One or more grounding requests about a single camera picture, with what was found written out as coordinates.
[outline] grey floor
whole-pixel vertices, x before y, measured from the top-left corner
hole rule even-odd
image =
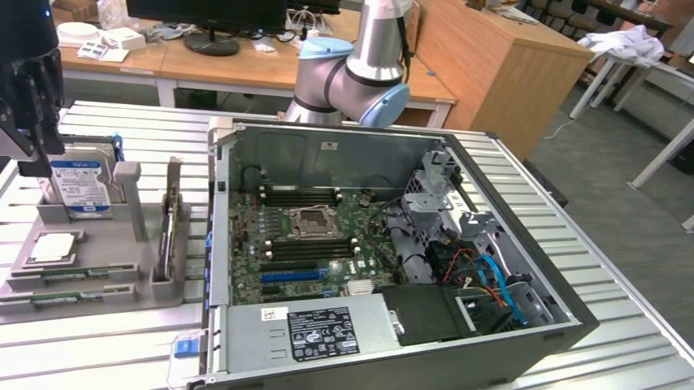
[[[556,113],[554,129],[580,97],[575,89]],[[67,80],[67,96],[99,102],[157,105],[153,88]],[[225,111],[274,114],[288,99],[217,94]],[[568,198],[567,211],[685,340],[694,344],[694,235],[679,224],[694,215],[694,177],[666,166],[637,191],[627,182],[662,148],[643,129],[606,106],[589,110],[530,156]]]

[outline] cpu socket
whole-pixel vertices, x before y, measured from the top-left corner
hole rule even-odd
[[[335,211],[327,206],[304,207],[290,210],[292,234],[296,237],[318,237],[338,235]]]

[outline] wooden cabinet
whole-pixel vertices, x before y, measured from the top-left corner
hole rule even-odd
[[[524,159],[593,52],[463,0],[419,0],[416,55],[458,99],[444,128],[492,132]]]

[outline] circuit board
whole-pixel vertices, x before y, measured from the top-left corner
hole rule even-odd
[[[256,193],[229,194],[228,215],[233,226],[231,280],[235,305],[339,297],[346,294],[344,285],[351,280],[368,279],[374,287],[396,283],[392,270],[382,264],[378,256],[379,254],[391,259],[396,257],[391,239],[383,235],[384,229],[367,227],[368,218],[383,203],[375,202],[363,207],[359,203],[360,197],[362,192],[358,190],[343,191],[342,202],[328,209],[338,231],[327,239],[356,239],[355,245],[360,251],[354,257],[318,259],[319,280],[263,283],[260,266],[271,262],[266,256],[266,241],[282,243],[298,240],[292,214],[296,214],[296,209],[300,208],[268,207],[260,202]]]

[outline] white cloth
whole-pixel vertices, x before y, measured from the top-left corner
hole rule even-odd
[[[595,53],[591,61],[606,53],[627,60],[637,67],[657,64],[665,53],[661,41],[646,33],[643,25],[606,34],[589,33],[578,43]]]

